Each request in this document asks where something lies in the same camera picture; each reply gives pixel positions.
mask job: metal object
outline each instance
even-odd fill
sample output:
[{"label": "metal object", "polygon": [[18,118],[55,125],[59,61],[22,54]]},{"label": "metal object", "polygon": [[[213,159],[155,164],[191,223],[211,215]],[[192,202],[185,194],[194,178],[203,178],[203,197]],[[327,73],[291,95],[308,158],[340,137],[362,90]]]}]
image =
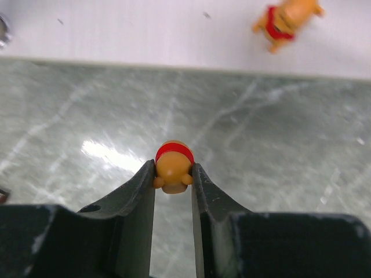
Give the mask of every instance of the metal object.
[{"label": "metal object", "polygon": [[10,196],[9,190],[0,187],[0,204],[5,204]]},{"label": "metal object", "polygon": [[0,13],[0,49],[9,44],[11,39],[9,20],[4,14]]},{"label": "metal object", "polygon": [[[350,215],[253,213],[192,169],[197,278],[371,277],[371,237]],[[148,278],[154,161],[78,213],[0,207],[0,277]]]}]

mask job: red collar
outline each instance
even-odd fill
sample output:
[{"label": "red collar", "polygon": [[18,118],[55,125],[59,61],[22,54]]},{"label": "red collar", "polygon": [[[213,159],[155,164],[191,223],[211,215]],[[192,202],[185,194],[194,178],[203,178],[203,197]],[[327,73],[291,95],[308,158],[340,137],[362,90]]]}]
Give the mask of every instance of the red collar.
[{"label": "red collar", "polygon": [[182,155],[185,155],[190,160],[192,165],[195,163],[195,159],[191,150],[188,149],[186,146],[175,142],[167,143],[161,146],[160,149],[158,149],[156,153],[155,163],[163,154],[167,152],[179,152]]},{"label": "red collar", "polygon": [[276,10],[276,6],[269,6],[268,7],[268,22],[267,25],[265,26],[265,29],[269,33],[269,35],[272,37],[272,39],[288,39],[288,40],[293,40],[294,35],[288,34],[288,33],[283,33],[277,31],[277,29],[274,27],[274,11]]}]

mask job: figurine leg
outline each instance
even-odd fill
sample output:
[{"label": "figurine leg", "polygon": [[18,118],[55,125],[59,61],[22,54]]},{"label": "figurine leg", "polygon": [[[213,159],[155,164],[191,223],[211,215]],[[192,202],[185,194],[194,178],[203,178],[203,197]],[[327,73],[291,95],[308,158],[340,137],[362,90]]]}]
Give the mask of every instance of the figurine leg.
[{"label": "figurine leg", "polygon": [[271,47],[269,48],[269,52],[272,54],[276,54],[278,50],[286,44],[286,41],[275,41],[272,43]]}]

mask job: marble surface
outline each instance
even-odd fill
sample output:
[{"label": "marble surface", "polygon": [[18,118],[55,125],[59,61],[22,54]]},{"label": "marble surface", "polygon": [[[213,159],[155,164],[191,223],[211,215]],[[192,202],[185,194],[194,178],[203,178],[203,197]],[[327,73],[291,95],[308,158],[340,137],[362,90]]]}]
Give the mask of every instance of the marble surface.
[{"label": "marble surface", "polygon": [[[254,211],[371,226],[371,84],[0,62],[0,184],[10,203],[79,210],[183,140]],[[195,277],[190,190],[157,191],[151,274]]]}]

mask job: small plastic toy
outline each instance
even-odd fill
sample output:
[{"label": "small plastic toy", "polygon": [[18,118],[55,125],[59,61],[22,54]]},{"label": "small plastic toy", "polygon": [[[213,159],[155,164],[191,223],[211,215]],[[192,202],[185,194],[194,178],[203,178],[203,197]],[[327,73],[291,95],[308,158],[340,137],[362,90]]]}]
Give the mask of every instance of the small plastic toy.
[{"label": "small plastic toy", "polygon": [[253,32],[263,30],[265,37],[272,43],[271,53],[276,53],[283,45],[295,39],[296,33],[306,24],[313,14],[323,16],[325,11],[317,0],[285,0],[279,6],[269,6],[252,27]]},{"label": "small plastic toy", "polygon": [[194,163],[193,153],[185,143],[176,140],[165,142],[155,158],[157,177],[154,187],[162,188],[167,194],[186,191],[193,182],[190,171]]}]

